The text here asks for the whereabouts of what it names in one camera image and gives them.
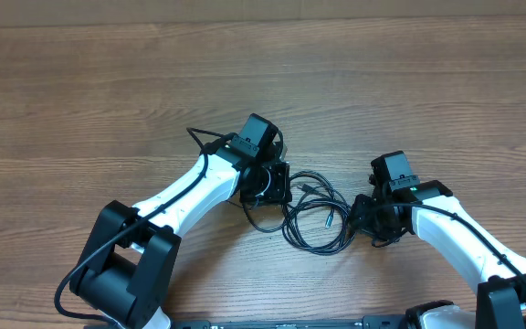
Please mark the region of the black cable grey metal plug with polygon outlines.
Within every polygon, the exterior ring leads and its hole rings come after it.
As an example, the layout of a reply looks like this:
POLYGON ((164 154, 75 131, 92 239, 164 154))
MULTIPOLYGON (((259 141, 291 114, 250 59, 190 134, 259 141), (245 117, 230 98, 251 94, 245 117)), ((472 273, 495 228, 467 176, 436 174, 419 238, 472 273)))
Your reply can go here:
MULTIPOLYGON (((330 195, 323 194, 320 191, 320 188, 324 188, 324 186, 310 186, 308 184, 298 185, 298 189, 300 189, 304 193, 312 194, 312 195, 319 196, 320 198, 325 198, 325 199, 331 198, 330 195)), ((327 216, 326 221, 325 221, 325 228, 326 229, 331 227, 331 224, 332 224, 332 221, 333 221, 333 216, 334 216, 334 209, 332 208, 330 210, 329 215, 327 216)))

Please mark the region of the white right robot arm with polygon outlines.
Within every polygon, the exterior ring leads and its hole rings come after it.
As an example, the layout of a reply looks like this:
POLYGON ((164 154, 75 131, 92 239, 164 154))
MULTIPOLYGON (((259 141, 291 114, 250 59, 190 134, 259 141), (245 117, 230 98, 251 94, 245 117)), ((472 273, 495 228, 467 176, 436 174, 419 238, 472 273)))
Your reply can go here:
POLYGON ((371 237, 375 248, 406 234, 434 249, 476 296, 468 312, 448 300, 422 303, 404 314, 380 316, 380 328, 526 328, 526 258, 494 238, 438 180, 423 182, 402 151, 371 162, 373 193, 352 205, 352 230, 371 237))

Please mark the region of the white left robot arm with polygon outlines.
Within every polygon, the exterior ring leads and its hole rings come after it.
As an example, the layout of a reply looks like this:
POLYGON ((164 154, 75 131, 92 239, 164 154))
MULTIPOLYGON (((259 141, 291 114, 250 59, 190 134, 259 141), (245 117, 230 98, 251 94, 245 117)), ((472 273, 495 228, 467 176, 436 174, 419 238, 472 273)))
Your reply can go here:
POLYGON ((127 206, 111 201, 98 214, 77 265, 59 284, 54 304, 91 328, 169 328, 162 304, 183 236, 213 207, 240 196, 242 205, 290 200, 281 130, 252 113, 239 133, 188 128, 197 161, 162 192, 127 206))

